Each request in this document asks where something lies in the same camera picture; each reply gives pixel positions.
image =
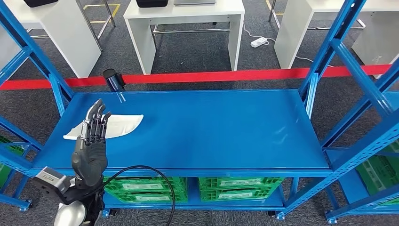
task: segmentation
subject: red line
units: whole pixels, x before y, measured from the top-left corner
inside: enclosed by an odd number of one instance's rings
[[[362,66],[367,75],[383,74],[391,65],[366,65]],[[152,75],[123,75],[127,84],[137,83],[171,83],[171,82],[207,82],[207,81],[254,81],[254,80],[279,80],[303,79],[309,68],[248,70],[236,72],[203,72],[203,73],[174,73]],[[347,77],[351,74],[346,67],[329,67],[323,77]],[[66,79],[71,87],[106,85],[103,77],[87,79]],[[10,80],[0,86],[0,90],[16,89],[50,89],[51,85],[46,79],[40,80]]]

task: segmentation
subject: green crate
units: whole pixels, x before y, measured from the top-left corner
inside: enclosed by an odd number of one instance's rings
[[[284,178],[198,178],[200,190],[278,186]]]
[[[168,178],[175,192],[187,190],[187,178]],[[105,186],[107,191],[170,190],[163,177],[120,177]]]
[[[171,191],[116,191],[108,192],[121,202],[172,202]],[[176,202],[188,202],[187,190],[175,192]]]
[[[3,136],[0,136],[0,143],[7,144],[11,143],[11,141]],[[24,153],[24,149],[20,146],[9,146],[8,149],[19,156],[21,156]],[[7,181],[10,172],[11,172],[10,167],[0,163],[0,189],[4,186],[5,182]]]
[[[399,142],[395,141],[386,146],[382,151],[399,153]],[[379,191],[399,184],[399,159],[395,157],[372,156],[356,167],[356,171],[362,178],[370,195],[374,195]],[[393,204],[399,204],[399,198],[380,205]]]
[[[227,201],[227,200],[245,200],[245,199],[266,199],[277,186],[265,186],[255,188],[240,189],[216,189],[200,191],[201,201]]]

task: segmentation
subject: blue shelf surface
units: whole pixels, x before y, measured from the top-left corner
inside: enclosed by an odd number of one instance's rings
[[[330,160],[335,161],[344,151],[327,150],[326,152]],[[340,179],[338,179],[338,181],[349,204],[352,204],[369,196],[363,180],[355,169],[352,169],[351,171],[343,175]],[[399,205],[369,206],[365,209],[351,213],[350,215],[385,213],[392,214],[393,211],[399,212]]]
[[[394,109],[399,108],[399,91],[388,91],[385,92],[384,95],[389,100]]]
[[[178,210],[283,210],[283,200],[278,189],[268,199],[202,202],[196,178],[189,178],[188,202],[177,202]],[[171,202],[125,203],[112,195],[104,194],[107,209],[170,209]]]
[[[123,96],[126,102],[121,103],[111,92],[75,94],[29,174],[49,166],[74,175],[75,141],[63,135],[99,98],[113,114],[144,115],[133,132],[107,140],[105,176],[131,165],[182,177],[331,173],[296,89],[124,92]],[[124,175],[149,173],[136,169]]]

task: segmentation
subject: white cloth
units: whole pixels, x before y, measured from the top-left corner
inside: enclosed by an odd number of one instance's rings
[[[137,128],[143,120],[144,115],[117,115],[109,117],[105,138],[120,137],[126,135]],[[64,135],[64,139],[76,140],[82,133],[82,122],[71,131]]]

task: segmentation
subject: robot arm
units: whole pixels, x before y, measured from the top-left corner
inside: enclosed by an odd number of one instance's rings
[[[105,105],[97,100],[82,123],[82,134],[76,140],[72,168],[76,177],[69,180],[45,167],[33,180],[45,194],[55,194],[61,204],[55,226],[93,226],[104,209],[103,172],[108,165],[105,133],[111,113],[103,116]]]

